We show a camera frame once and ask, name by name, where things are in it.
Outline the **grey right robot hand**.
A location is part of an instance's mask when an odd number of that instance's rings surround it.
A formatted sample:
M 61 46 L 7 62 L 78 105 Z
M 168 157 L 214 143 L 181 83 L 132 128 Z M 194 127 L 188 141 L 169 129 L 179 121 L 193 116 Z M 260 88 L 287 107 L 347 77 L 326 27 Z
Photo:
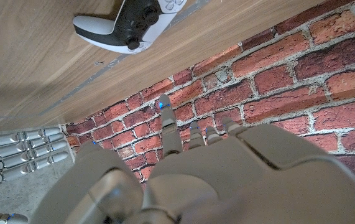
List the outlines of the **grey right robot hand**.
M 0 222 L 29 223 L 44 195 L 72 165 L 58 127 L 0 132 Z

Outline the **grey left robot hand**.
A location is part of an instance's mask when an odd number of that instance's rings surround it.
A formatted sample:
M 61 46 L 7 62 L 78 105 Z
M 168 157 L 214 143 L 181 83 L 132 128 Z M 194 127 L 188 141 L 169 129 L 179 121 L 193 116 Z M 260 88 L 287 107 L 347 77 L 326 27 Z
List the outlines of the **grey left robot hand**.
M 163 158 L 145 185 L 86 142 L 32 223 L 355 223 L 355 176 L 316 145 L 224 118 L 226 138 L 192 123 L 184 151 L 168 96 L 159 106 Z

